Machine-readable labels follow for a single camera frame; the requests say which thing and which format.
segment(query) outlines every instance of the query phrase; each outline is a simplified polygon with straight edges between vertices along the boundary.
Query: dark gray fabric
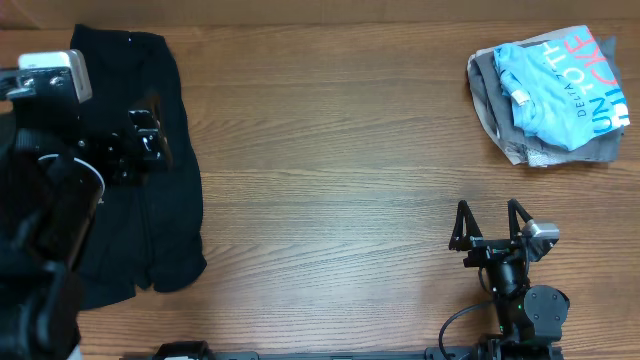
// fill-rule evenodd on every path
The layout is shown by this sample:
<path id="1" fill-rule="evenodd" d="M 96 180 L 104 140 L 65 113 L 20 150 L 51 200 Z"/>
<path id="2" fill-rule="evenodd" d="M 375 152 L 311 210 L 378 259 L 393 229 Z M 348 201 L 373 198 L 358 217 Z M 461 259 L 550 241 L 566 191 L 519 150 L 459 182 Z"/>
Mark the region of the dark gray fabric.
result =
<path id="1" fill-rule="evenodd" d="M 616 38 L 611 37 L 604 41 L 597 39 L 597 41 L 603 55 L 609 62 L 613 74 L 620 83 L 620 71 L 614 63 Z M 541 42 L 534 42 L 522 46 L 528 47 L 540 43 Z M 542 151 L 554 157 L 559 156 L 562 158 L 562 162 L 611 162 L 617 159 L 620 138 L 624 132 L 624 128 L 619 128 L 610 133 L 598 136 L 574 151 L 567 151 L 560 147 L 549 145 L 537 137 L 524 136 L 523 130 L 513 125 L 511 100 L 502 95 L 500 78 L 495 71 L 493 62 L 493 52 L 480 55 L 472 60 L 469 70 L 469 83 L 474 95 L 476 95 L 481 102 L 487 104 L 487 123 L 490 125 L 495 124 L 502 140 L 523 144 L 526 148 Z"/>

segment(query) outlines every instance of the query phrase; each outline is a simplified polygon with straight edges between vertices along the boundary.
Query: white ring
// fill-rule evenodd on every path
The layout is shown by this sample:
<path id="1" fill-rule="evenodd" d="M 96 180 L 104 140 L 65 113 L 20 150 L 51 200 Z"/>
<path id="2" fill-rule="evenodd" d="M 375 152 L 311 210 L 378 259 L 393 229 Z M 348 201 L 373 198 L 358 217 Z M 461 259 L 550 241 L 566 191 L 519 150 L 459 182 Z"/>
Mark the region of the white ring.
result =
<path id="1" fill-rule="evenodd" d="M 38 161 L 45 160 L 45 159 L 51 159 L 51 158 L 57 158 L 58 156 L 59 156 L 59 154 L 43 155 L 38 159 Z M 102 194 L 100 194 L 100 196 L 104 195 L 104 189 L 106 189 L 107 186 L 104 184 L 104 179 L 102 178 L 102 175 L 100 175 L 98 170 L 96 170 L 96 168 L 94 168 L 93 166 L 91 166 L 91 164 L 89 164 L 88 162 L 86 162 L 84 160 L 80 160 L 78 158 L 73 158 L 73 161 L 77 162 L 78 164 L 82 164 L 82 165 L 86 166 L 89 170 L 93 171 L 93 173 L 98 176 L 98 179 L 100 179 L 100 182 L 102 183 Z"/>

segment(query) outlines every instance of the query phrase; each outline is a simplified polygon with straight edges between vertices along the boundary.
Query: light blue fabric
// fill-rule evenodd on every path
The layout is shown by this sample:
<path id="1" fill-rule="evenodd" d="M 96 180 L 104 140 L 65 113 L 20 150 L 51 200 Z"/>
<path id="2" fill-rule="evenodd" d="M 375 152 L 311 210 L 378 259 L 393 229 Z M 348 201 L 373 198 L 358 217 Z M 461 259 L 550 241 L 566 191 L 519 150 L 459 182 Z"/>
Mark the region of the light blue fabric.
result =
<path id="1" fill-rule="evenodd" d="M 537 46 L 498 46 L 494 57 L 526 136 L 572 151 L 629 125 L 627 101 L 586 26 Z"/>

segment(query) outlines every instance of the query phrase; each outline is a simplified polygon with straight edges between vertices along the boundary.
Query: blue t-shirt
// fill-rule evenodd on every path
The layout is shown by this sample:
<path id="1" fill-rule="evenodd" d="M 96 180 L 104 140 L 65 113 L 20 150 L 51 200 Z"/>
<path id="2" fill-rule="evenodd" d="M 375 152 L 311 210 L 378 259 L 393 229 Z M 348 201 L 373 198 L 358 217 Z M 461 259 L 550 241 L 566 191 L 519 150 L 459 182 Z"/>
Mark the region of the blue t-shirt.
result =
<path id="1" fill-rule="evenodd" d="M 586 26 L 558 40 L 494 49 L 514 125 L 567 150 L 629 125 L 627 100 Z"/>

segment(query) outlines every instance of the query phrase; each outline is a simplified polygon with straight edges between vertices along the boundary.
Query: gray cloth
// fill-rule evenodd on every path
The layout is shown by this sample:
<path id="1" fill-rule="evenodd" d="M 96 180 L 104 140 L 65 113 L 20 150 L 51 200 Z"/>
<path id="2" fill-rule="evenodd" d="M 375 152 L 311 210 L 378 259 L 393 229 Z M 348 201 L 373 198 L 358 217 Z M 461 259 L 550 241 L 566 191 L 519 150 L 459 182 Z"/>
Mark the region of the gray cloth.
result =
<path id="1" fill-rule="evenodd" d="M 563 37 L 572 30 L 573 28 L 561 29 L 515 44 L 534 46 L 545 40 Z M 616 39 L 612 37 L 598 41 L 598 44 L 612 72 L 620 81 L 619 70 L 614 64 Z M 478 117 L 487 134 L 513 164 L 527 162 L 531 166 L 547 166 L 570 161 L 616 160 L 623 128 L 596 137 L 571 152 L 549 145 L 537 137 L 526 137 L 522 129 L 513 125 L 511 102 L 502 95 L 500 79 L 493 64 L 492 49 L 480 50 L 472 55 L 467 70 Z"/>

